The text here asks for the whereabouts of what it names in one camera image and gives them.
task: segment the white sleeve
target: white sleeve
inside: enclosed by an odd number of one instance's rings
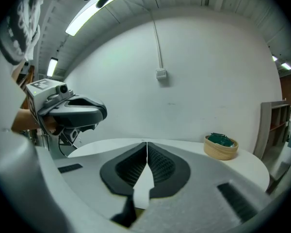
[[[30,45],[27,48],[27,51],[25,53],[25,60],[29,61],[29,60],[33,60],[33,49],[34,46],[37,44],[38,40],[40,38],[40,26],[37,26],[37,33],[34,35]]]

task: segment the t-shirt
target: t-shirt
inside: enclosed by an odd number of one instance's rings
[[[40,37],[38,25],[43,0],[17,0],[0,24],[0,51],[9,72],[26,59],[33,59],[33,48]]]

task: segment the black rectangular slot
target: black rectangular slot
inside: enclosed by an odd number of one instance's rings
[[[69,166],[62,166],[59,167],[58,170],[60,173],[67,173],[70,171],[74,171],[76,169],[82,168],[82,166],[80,164],[73,164],[73,165],[69,165]]]
[[[221,184],[217,187],[243,223],[258,213],[236,188],[229,183]]]

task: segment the green object in basket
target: green object in basket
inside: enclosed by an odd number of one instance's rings
[[[225,134],[212,133],[208,137],[208,140],[225,147],[232,147],[234,145],[234,142],[231,141]]]

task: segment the person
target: person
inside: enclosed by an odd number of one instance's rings
[[[43,0],[17,0],[0,25],[0,66],[6,66],[15,81],[24,63],[33,59],[33,48],[40,37],[38,21],[42,3]],[[47,116],[44,121],[49,130],[55,129],[54,118]],[[29,110],[19,109],[12,130],[39,127]]]

